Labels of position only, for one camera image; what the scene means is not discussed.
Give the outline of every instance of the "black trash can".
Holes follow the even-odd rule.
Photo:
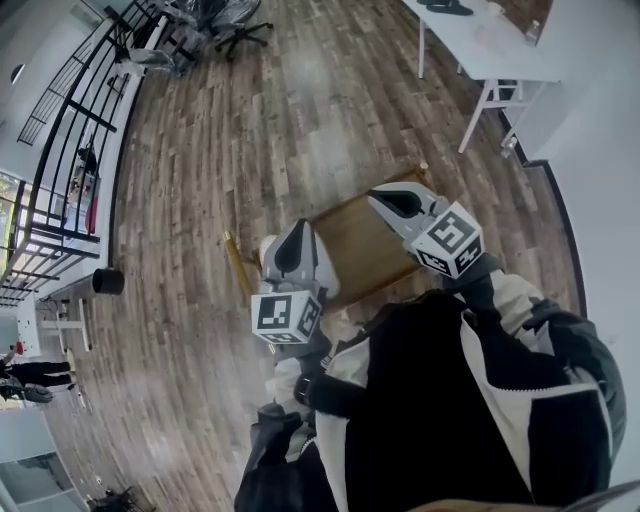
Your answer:
[[[124,274],[111,268],[98,269],[93,273],[93,291],[106,295],[120,295],[124,290]]]

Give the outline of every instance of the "black and white jacket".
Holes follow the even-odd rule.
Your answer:
[[[610,352],[488,255],[329,350],[319,334],[279,355],[236,510],[562,506],[608,487],[625,427]]]

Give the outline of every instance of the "sleeve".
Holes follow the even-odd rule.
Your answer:
[[[260,408],[251,426],[237,512],[272,510],[275,504],[292,511],[335,510],[317,450],[301,455],[315,437],[313,412],[294,398],[298,379],[321,372],[331,348],[320,329],[307,344],[277,347],[274,376],[266,383],[272,402]]]
[[[465,302],[479,323],[499,325],[530,350],[553,355],[573,382],[598,384],[615,459],[626,426],[625,393],[618,366],[595,325],[563,311],[522,277],[505,274],[489,254],[459,279],[446,279],[444,287]]]

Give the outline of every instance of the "black railing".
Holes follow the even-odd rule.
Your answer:
[[[99,258],[100,166],[129,80],[117,72],[115,51],[144,47],[160,15],[153,0],[133,1],[74,74],[44,144],[28,205],[21,199],[14,209],[0,306],[16,306],[85,258]]]
[[[42,96],[40,96],[38,103],[36,103],[36,106],[33,108],[31,115],[18,136],[18,142],[33,146],[38,135],[51,119],[51,116],[57,112],[73,85],[75,78],[78,76],[78,73],[80,73],[82,66],[91,54],[92,37],[93,33],[73,52],[73,55],[64,63],[60,71],[58,71],[58,74],[42,93]]]

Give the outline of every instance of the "white desk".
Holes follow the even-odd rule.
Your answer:
[[[493,16],[485,0],[461,0],[473,9],[472,16],[453,16],[434,13],[416,0],[403,0],[420,18],[420,56],[418,76],[424,76],[425,30],[433,33],[449,49],[460,66],[473,80],[483,80],[484,88],[458,152],[469,142],[480,113],[485,108],[524,107],[520,118],[507,134],[504,143],[513,135],[530,106],[549,82],[559,82],[560,75],[550,66],[535,46],[530,46],[524,34],[504,16]],[[498,80],[517,80],[512,99],[500,100]],[[534,96],[524,101],[522,82],[538,82]]]
[[[37,357],[42,355],[40,347],[40,336],[58,336],[60,339],[60,348],[64,353],[66,347],[64,344],[63,330],[79,329],[82,331],[82,339],[87,351],[91,350],[89,342],[89,331],[84,316],[83,299],[79,300],[80,320],[69,321],[60,320],[60,314],[56,311],[56,320],[38,320],[36,313],[36,300],[33,293],[30,293],[20,302],[16,308],[16,318],[18,320],[18,337],[22,342],[23,357]]]

